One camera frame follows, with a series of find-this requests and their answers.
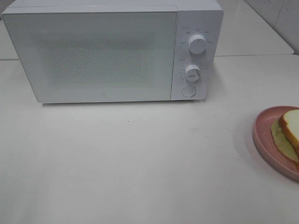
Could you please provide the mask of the round white door button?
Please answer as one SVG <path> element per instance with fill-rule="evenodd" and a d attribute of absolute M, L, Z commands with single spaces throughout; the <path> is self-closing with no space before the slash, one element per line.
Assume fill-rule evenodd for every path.
<path fill-rule="evenodd" d="M 193 97 L 196 94 L 196 88 L 193 86 L 186 86 L 182 89 L 182 95 L 184 97 Z"/>

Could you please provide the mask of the white microwave door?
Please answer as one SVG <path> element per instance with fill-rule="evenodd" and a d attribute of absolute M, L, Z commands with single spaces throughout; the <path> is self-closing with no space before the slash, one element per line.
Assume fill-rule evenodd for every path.
<path fill-rule="evenodd" d="M 169 100 L 176 12 L 5 14 L 40 103 Z"/>

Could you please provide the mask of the pink round plate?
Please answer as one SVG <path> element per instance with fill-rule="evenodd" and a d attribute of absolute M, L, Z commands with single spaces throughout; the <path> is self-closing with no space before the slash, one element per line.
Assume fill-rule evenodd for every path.
<path fill-rule="evenodd" d="M 283 175 L 299 180 L 299 171 L 294 162 L 282 155 L 273 140 L 271 126 L 284 113 L 298 109 L 295 106 L 274 106 L 260 112 L 253 124 L 252 136 L 257 151 L 275 170 Z"/>

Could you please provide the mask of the white bread sandwich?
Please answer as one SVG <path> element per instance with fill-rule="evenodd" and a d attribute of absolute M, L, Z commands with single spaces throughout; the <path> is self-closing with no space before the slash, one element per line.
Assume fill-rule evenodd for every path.
<path fill-rule="evenodd" d="M 274 121 L 271 134 L 278 151 L 299 166 L 299 110 L 290 110 Z"/>

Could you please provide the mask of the lower white timer knob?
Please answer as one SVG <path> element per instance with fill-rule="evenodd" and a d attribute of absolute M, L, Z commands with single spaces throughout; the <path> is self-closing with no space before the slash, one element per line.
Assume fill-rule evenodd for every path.
<path fill-rule="evenodd" d="M 201 70 L 195 64 L 188 65 L 185 68 L 185 78 L 188 82 L 196 82 L 200 79 Z"/>

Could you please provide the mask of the upper white power knob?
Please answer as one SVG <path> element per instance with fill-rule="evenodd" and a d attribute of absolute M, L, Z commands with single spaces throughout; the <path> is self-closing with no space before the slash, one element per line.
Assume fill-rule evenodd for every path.
<path fill-rule="evenodd" d="M 193 54 L 201 54 L 206 50 L 207 38 L 203 34 L 194 34 L 188 39 L 189 51 Z"/>

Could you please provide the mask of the white microwave oven body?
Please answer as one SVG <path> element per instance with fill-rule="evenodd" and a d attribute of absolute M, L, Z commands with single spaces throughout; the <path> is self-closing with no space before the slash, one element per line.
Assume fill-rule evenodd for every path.
<path fill-rule="evenodd" d="M 5 14 L 145 12 L 176 12 L 177 14 L 169 101 L 204 99 L 224 15 L 218 2 L 214 0 L 16 0 L 4 10 L 1 17 L 3 19 Z M 194 34 L 203 34 L 207 38 L 206 50 L 201 54 L 193 54 L 189 51 L 188 39 Z M 191 64 L 197 65 L 201 70 L 200 79 L 196 82 L 188 82 L 185 78 L 185 68 Z M 182 89 L 186 86 L 196 88 L 193 97 L 182 95 Z"/>

